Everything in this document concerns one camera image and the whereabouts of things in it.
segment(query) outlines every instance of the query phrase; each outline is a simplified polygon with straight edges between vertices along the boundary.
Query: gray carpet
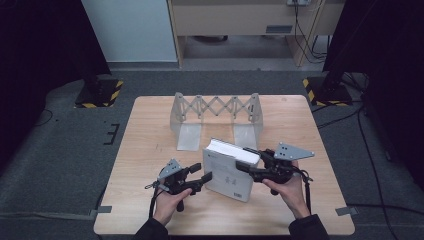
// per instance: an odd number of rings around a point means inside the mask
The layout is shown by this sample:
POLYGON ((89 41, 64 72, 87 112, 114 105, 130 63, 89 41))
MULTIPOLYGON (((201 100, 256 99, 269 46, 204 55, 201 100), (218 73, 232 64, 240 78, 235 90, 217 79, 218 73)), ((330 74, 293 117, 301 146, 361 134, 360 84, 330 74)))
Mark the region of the gray carpet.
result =
MULTIPOLYGON (((0 179, 0 213, 84 215, 95 209, 109 179, 132 104, 138 96, 172 96, 177 91, 184 95, 259 93, 306 96, 302 79, 319 74, 300 71, 114 72, 115 77, 124 81, 114 106, 93 109, 74 108, 82 81, 55 89, 47 96, 47 110, 41 114, 37 126, 0 179), (112 145, 105 145, 111 141, 108 132, 115 130, 113 124, 119 124, 117 136, 112 145)), ((351 88, 349 91, 354 99, 360 99, 357 91, 351 88)), ((361 103, 322 109, 311 106, 311 111, 316 111, 315 121, 320 126, 352 114, 360 106, 361 103)), ((402 163, 386 160, 374 127, 362 112, 359 116, 360 124, 355 114, 320 128, 346 202, 381 204, 372 164, 361 135, 361 125, 385 204, 424 212, 424 193, 413 183, 402 163)), ((353 216, 355 233, 351 236, 332 236, 332 239, 394 239, 381 208, 357 209, 359 214, 353 216)), ((424 236, 422 213, 389 208, 387 215, 398 239, 424 236)), ((93 232, 93 224, 88 220, 23 218, 14 215, 0 219, 0 239, 98 239, 93 232)), ((130 236, 105 236, 103 239, 130 239, 130 236)))

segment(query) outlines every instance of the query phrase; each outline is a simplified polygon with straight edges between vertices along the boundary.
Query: dark curtain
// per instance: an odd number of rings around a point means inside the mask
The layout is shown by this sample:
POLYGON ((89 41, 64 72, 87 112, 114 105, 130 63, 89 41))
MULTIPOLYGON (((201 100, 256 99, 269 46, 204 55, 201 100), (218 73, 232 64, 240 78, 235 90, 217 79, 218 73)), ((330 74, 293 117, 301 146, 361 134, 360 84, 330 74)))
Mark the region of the dark curtain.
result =
POLYGON ((0 1, 0 170, 45 106, 49 91, 110 74, 79 0, 0 1))
POLYGON ((424 2, 346 0, 323 70, 369 76, 368 116, 424 189, 423 66, 424 2))

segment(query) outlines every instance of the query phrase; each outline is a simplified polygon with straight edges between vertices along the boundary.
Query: book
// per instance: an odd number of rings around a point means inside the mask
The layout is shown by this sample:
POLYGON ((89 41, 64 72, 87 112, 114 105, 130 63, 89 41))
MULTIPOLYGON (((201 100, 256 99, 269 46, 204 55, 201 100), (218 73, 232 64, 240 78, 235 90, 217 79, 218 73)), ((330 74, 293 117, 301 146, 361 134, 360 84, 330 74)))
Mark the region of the book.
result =
POLYGON ((236 161, 257 167, 258 154, 218 139, 211 139, 203 149, 203 169, 212 172, 213 178, 205 184, 209 190, 227 197, 247 202, 252 191, 253 179, 245 172, 236 169, 236 161))

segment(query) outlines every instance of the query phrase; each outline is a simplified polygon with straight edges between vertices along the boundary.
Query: black sleeve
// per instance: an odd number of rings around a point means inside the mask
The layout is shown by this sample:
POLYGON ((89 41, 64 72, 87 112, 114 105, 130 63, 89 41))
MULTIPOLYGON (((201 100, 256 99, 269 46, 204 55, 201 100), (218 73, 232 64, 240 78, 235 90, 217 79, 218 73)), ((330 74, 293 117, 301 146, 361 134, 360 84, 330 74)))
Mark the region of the black sleeve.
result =
POLYGON ((168 240, 168 230, 156 219, 150 218, 137 231, 133 240, 168 240))
POLYGON ((293 240, 330 239, 321 220, 316 214, 293 221, 289 226, 289 231, 293 240))

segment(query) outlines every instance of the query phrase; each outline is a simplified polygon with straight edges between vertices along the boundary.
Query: yellow and black hazard tape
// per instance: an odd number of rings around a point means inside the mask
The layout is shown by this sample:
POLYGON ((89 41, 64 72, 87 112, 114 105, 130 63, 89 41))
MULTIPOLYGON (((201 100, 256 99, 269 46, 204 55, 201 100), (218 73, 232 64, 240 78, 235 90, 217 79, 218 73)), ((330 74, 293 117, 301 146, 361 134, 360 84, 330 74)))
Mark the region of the yellow and black hazard tape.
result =
POLYGON ((308 93, 309 101, 313 106, 349 106, 351 103, 347 101, 319 101, 315 98, 314 91, 311 88, 311 85, 309 84, 308 79, 303 79, 303 86, 306 89, 306 92, 308 93))
POLYGON ((75 104, 75 107, 76 108, 111 107, 115 103, 115 100, 119 95, 119 91, 121 91, 121 87, 123 83, 124 81, 121 81, 121 80, 116 83, 115 89, 112 95, 110 96, 110 100, 108 102, 103 102, 103 103, 87 102, 87 103, 75 104))

